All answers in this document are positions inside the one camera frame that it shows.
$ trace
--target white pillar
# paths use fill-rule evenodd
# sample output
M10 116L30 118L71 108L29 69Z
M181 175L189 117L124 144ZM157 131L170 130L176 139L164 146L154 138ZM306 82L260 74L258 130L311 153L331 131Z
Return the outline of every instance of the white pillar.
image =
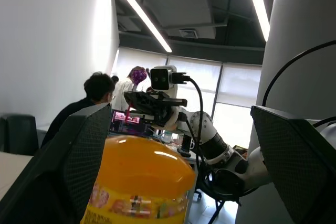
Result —
M295 55L336 39L336 0L274 0L257 104L276 72ZM336 115L336 46L289 67L270 92L267 107L310 119ZM255 131L249 151L259 146ZM273 184L244 197L236 224L293 223Z

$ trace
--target orange bottle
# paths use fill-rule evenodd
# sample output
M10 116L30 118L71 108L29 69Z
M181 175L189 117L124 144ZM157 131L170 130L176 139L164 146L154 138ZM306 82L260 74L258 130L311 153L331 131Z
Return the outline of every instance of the orange bottle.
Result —
M194 180L189 164L160 143L108 138L81 224L181 224Z

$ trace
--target face mask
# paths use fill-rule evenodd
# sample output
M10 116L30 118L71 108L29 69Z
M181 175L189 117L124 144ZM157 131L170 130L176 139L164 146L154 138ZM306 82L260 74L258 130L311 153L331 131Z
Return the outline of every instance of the face mask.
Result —
M132 80L134 85L138 85L144 79L147 78L146 70L144 69L135 69L132 71Z

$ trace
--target floor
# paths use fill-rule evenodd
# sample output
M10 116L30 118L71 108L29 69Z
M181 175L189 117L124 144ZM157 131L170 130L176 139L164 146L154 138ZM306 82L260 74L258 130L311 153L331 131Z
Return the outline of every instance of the floor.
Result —
M238 204L235 202L225 202L213 224L235 224ZM197 202L197 194L191 205L189 223L207 224L216 210L215 200L206 194L202 194L202 199Z

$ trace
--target window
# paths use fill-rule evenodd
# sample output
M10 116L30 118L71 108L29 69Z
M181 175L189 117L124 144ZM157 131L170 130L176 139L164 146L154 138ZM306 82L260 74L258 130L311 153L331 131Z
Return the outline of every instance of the window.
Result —
M221 63L205 60L187 59L181 57L169 57L168 65L176 66L178 72L186 72L196 81L202 92L203 110L211 115L215 99L216 87L221 71ZM188 111L198 111L200 100L192 83L179 84L177 98L188 101Z
M248 148L253 120L250 107L256 103L261 66L227 64L216 101L214 126L224 142Z
M165 55L121 47L119 48L115 71L112 74L118 76L119 79L123 79L136 66L151 69L156 66L165 65L166 60L167 56ZM146 91L150 86L151 80L147 78L138 85L136 90Z

